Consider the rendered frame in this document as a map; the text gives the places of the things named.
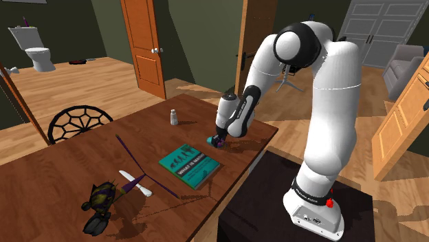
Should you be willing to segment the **small teal purple object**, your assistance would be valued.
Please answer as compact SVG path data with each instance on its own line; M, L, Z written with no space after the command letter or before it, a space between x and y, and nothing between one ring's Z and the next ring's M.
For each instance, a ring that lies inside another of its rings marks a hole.
M215 148L221 148L225 144L225 140L219 135L214 135L207 138L207 143Z

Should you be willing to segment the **teal book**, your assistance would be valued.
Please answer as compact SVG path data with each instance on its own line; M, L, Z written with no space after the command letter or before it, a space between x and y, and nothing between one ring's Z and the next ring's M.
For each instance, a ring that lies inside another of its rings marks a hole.
M188 144L161 159L159 164L193 190L198 189L220 167L218 161Z

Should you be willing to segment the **dark robot stand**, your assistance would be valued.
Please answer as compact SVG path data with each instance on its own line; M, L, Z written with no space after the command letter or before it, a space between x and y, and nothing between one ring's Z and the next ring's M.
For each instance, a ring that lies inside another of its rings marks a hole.
M283 206L299 168L265 152L219 216L217 242L333 242L294 225ZM375 242L372 196L336 181L333 198L345 223L338 242Z

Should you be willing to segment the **white tripod stand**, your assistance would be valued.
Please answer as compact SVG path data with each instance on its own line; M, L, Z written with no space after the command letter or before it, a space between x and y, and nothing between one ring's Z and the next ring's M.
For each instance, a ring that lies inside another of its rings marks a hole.
M292 82L288 81L288 77L289 76L295 76L295 74L300 70L300 67L296 67L296 66L291 66L291 65L286 65L283 68L283 79L282 80L277 80L277 83L280 83L278 89L276 90L276 92L278 92L280 90L280 88L283 85L288 85L290 87L293 87L294 89L297 89L299 91L303 91L302 89L298 88L297 86L295 86Z

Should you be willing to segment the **white knife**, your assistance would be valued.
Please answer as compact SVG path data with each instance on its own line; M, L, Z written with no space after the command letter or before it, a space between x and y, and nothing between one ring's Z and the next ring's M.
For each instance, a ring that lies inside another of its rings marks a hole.
M130 175L129 173L127 173L126 171L124 171L124 170L120 170L119 171L119 173L122 175L122 176L124 176L127 180L129 180L130 182L132 182L135 178L132 176L132 175ZM140 191L146 196L146 197L150 197L153 193L150 191L150 190L148 190L147 188L145 188L145 187L143 187L143 186L141 186L140 184L136 184L135 185L137 188L139 188L140 189Z

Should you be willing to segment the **orange panelled door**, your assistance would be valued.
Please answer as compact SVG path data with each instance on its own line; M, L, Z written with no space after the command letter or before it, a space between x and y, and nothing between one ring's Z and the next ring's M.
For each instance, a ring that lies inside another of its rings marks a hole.
M138 87L166 99L154 0L120 0Z

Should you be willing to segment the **purple yellow spiky toy figure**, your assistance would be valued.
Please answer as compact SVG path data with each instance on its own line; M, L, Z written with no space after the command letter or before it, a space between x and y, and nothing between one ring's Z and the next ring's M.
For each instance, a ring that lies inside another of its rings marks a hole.
M176 195L173 191L171 191L152 177L148 176L144 172L142 167L139 165L137 160L134 158L134 156L131 154L130 150L127 148L120 136L115 136L117 137L121 145L123 145L123 147L126 149L126 151L134 160L134 162L139 166L143 174L135 178L133 181L130 181L129 183L123 185L120 189L120 194L117 197L116 189L118 185L115 185L113 181L106 181L99 186L92 186L89 201L83 203L81 209L84 211L87 211L89 209L95 211L95 214L86 222L82 230L85 234L90 234L93 237L103 233L105 228L107 227L109 219L111 217L111 213L109 212L111 205L115 203L119 198L121 198L121 196L127 194L130 190L132 190L135 185L139 184L140 181L145 177L152 179L156 184L160 185L163 189L167 190L170 194L178 198L178 195Z

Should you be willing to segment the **brown wooden table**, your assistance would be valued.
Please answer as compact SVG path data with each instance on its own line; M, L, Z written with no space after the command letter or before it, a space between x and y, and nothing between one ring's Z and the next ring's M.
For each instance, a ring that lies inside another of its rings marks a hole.
M171 125L171 110L178 125ZM227 194L275 135L275 126L253 121L241 139L229 137L223 149L208 145L217 108L181 94L96 129L0 166L0 242L191 242ZM111 220L99 236L83 232L92 211L81 206L91 187L106 181L122 186L119 171L144 172L173 191L142 179L138 189L111 207ZM159 161L189 144L220 163L197 190L178 180Z

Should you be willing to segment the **light wooden cabinet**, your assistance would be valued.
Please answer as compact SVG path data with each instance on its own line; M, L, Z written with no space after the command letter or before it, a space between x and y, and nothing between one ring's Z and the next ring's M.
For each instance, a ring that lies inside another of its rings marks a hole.
M383 180L428 124L429 53L372 138L375 180Z

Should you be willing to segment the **grey double door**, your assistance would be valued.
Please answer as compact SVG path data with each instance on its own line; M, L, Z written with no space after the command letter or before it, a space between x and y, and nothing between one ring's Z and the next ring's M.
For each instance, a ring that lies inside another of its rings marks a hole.
M338 36L359 47L363 65L383 69L428 6L429 0L351 0Z

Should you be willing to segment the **white toilet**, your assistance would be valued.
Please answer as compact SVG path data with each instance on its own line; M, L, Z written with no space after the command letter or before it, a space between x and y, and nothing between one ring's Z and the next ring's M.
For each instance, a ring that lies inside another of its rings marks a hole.
M33 68L38 72L52 72L56 68L51 61L50 49L40 38L37 27L8 27L19 47L30 57Z

